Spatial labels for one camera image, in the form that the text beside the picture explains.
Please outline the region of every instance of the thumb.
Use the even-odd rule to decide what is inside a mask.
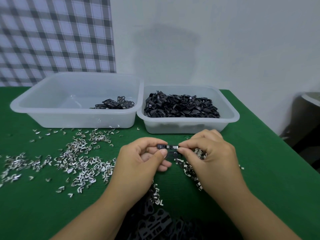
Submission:
[[[150,157],[149,160],[146,161],[144,164],[147,168],[154,169],[154,171],[156,172],[158,166],[162,163],[167,154],[167,149],[160,149],[159,151],[154,153],[153,156]]]
[[[197,171],[197,169],[200,166],[200,163],[202,163],[201,159],[189,148],[179,147],[178,152],[181,153],[186,158],[188,163],[190,163],[193,169]]]

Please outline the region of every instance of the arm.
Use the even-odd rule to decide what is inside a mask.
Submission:
[[[300,239],[285,223],[256,198],[246,186],[234,146],[216,130],[204,130],[179,144],[196,172],[203,189],[219,204],[248,240]],[[190,150],[207,153],[201,160]]]
[[[157,171],[166,171],[165,141],[144,137],[120,149],[109,186],[103,195],[54,235],[51,240],[114,239],[126,213],[149,190]]]

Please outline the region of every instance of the translucent plastic tub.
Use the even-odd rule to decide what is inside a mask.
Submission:
[[[11,102],[46,128],[129,128],[141,109],[143,81],[132,75],[62,72],[43,79]],[[106,99],[125,96],[130,109],[90,109]]]
[[[166,95],[188,94],[190,96],[207,97],[218,108],[220,118],[150,118],[144,115],[146,99],[157,90]],[[230,104],[223,94],[214,87],[193,85],[152,85],[144,87],[142,107],[137,115],[144,120],[146,130],[151,134],[198,133],[203,129],[222,131],[229,123],[239,120],[238,111]]]

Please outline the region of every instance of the table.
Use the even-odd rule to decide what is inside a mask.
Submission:
[[[0,168],[6,155],[26,152],[29,158],[42,155],[58,157],[58,149],[64,149],[72,141],[75,129],[65,129],[50,136],[27,114],[11,111],[10,102],[26,91],[23,87],[0,88]],[[297,153],[246,108],[230,91],[222,93],[240,113],[240,120],[230,123],[223,131],[224,139],[236,148],[243,177],[255,196],[281,218],[303,239],[320,238],[320,175]],[[33,129],[41,131],[38,139]],[[177,145],[187,134],[150,135],[143,121],[136,118],[130,129],[120,129],[111,139],[114,147],[101,144],[101,149],[89,156],[111,160],[122,145],[137,138],[154,136]],[[48,239],[95,202],[105,189],[102,179],[77,193],[65,181],[70,176],[54,166],[46,166],[40,172],[30,169],[20,171],[21,178],[0,188],[0,236],[2,239]],[[204,191],[199,191],[182,169],[173,164],[165,173],[157,173],[154,181],[160,189],[164,209],[172,217],[200,218],[204,222],[217,222],[212,227],[222,227],[225,239],[239,237],[239,232],[229,218]],[[62,193],[55,191],[66,186]]]

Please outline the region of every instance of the container rim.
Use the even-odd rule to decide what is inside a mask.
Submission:
[[[24,100],[27,96],[29,96],[32,92],[40,89],[44,86],[47,82],[51,79],[54,79],[56,76],[61,74],[67,74],[70,72],[58,72],[51,76],[48,76],[42,79],[33,87],[29,88],[27,91],[19,95],[10,103],[10,108],[17,113],[27,113],[27,114],[102,114],[102,115],[114,115],[114,114],[130,114],[137,112],[142,107],[143,102],[143,89],[144,89],[144,81],[131,74],[121,74],[121,73],[113,73],[113,76],[121,75],[121,76],[130,76],[134,77],[139,81],[139,90],[138,90],[138,99],[137,104],[129,109],[89,109],[89,108],[25,108],[21,107],[20,103]],[[88,74],[103,74],[102,72],[86,72]]]
[[[147,86],[169,86],[169,85],[163,85],[163,84],[152,84],[152,85],[147,85]],[[144,108],[142,108],[142,105],[144,103],[144,101],[142,101],[141,103],[141,109],[139,109],[137,111],[137,115],[139,118],[141,118],[144,121],[148,121],[148,122],[214,122],[214,123],[232,123],[232,122],[236,122],[240,119],[240,114],[239,112],[234,108],[234,106],[227,100],[227,98],[222,94],[222,92],[218,89],[215,88],[213,86],[198,86],[198,85],[182,85],[182,84],[170,84],[170,86],[180,86],[180,87],[198,87],[198,88],[211,88],[213,90],[215,90],[219,96],[222,98],[222,100],[228,105],[228,107],[231,109],[231,111],[233,112],[234,116],[233,118],[185,118],[185,117],[173,117],[173,118],[150,118],[146,115],[143,114],[142,110]]]

